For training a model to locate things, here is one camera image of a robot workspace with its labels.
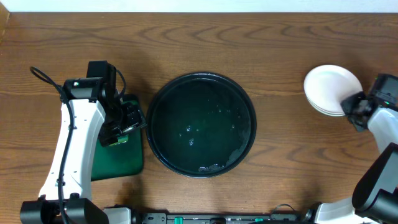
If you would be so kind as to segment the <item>green scouring sponge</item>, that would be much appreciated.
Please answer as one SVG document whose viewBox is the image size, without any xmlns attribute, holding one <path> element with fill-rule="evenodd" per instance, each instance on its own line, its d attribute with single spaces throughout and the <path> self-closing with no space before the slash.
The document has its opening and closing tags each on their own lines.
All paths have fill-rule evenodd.
<svg viewBox="0 0 398 224">
<path fill-rule="evenodd" d="M 124 144 L 124 143 L 128 142 L 128 140 L 129 140 L 129 136 L 128 135 L 119 136 L 117 138 L 117 141 L 112 143 L 112 144 L 110 144 L 109 146 L 115 146 L 115 145 L 118 145 L 118 144 Z"/>
</svg>

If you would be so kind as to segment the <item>mint green plate top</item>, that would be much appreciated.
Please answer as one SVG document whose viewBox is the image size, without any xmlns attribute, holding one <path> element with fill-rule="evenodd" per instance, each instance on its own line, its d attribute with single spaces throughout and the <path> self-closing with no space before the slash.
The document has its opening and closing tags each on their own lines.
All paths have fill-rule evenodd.
<svg viewBox="0 0 398 224">
<path fill-rule="evenodd" d="M 334 117 L 340 117 L 340 116 L 345 116 L 344 113 L 332 113 L 329 111 L 326 111 L 324 109 L 321 109 L 320 107 L 318 107 L 315 103 L 313 103 L 308 97 L 307 97 L 307 101 L 318 111 L 321 112 L 322 114 L 325 114 L 327 116 L 334 116 Z"/>
</svg>

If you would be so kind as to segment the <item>pink white plate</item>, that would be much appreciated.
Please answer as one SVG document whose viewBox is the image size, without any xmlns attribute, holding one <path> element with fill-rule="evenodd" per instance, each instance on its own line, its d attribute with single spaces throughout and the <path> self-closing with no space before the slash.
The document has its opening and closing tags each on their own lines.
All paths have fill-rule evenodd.
<svg viewBox="0 0 398 224">
<path fill-rule="evenodd" d="M 340 103 L 363 91 L 357 77 L 337 65 L 320 65 L 310 70 L 305 76 L 303 89 L 313 103 L 332 113 L 344 113 Z"/>
</svg>

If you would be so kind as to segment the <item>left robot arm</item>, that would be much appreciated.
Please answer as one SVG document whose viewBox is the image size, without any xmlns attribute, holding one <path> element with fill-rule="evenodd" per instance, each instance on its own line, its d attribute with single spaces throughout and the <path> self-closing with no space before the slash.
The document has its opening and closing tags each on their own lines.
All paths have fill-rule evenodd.
<svg viewBox="0 0 398 224">
<path fill-rule="evenodd" d="M 142 221 L 127 205 L 99 208 L 92 201 L 92 181 L 133 175 L 143 163 L 146 119 L 137 98 L 117 89 L 121 77 L 107 61 L 90 61 L 85 78 L 55 85 L 62 102 L 60 134 L 38 198 L 21 205 L 22 223 Z"/>
</svg>

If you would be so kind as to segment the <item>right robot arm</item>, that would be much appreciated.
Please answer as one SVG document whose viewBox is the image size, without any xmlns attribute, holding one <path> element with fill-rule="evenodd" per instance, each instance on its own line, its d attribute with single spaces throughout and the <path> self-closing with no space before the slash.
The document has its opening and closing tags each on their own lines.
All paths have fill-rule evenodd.
<svg viewBox="0 0 398 224">
<path fill-rule="evenodd" d="M 341 107 L 357 131 L 368 130 L 380 155 L 350 198 L 321 203 L 313 223 L 397 223 L 397 77 L 381 73 L 369 93 L 345 98 Z"/>
</svg>

